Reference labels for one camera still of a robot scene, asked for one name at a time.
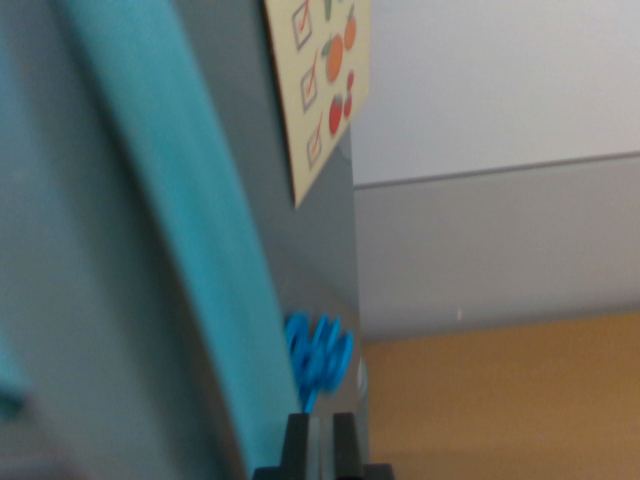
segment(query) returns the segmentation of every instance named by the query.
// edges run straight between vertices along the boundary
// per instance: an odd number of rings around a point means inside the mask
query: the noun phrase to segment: teal door edge
[[[278,463],[299,406],[274,288],[190,46],[165,1],[61,6],[175,258],[251,476]]]

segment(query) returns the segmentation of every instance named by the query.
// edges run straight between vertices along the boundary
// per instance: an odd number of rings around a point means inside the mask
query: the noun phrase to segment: gray wall
[[[640,306],[640,158],[356,190],[365,338]]]

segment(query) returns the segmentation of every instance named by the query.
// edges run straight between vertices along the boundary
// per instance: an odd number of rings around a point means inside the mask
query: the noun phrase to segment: gray refrigerator door
[[[346,377],[335,396],[319,397],[314,414],[355,412],[361,342],[350,160],[337,148],[294,209],[262,2],[179,0],[177,7],[244,183],[283,313],[305,310],[314,320],[324,312],[339,315],[354,332]]]

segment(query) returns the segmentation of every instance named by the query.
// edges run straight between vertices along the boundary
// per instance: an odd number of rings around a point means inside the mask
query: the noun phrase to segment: orange wall
[[[640,314],[365,348],[399,480],[640,478]]]

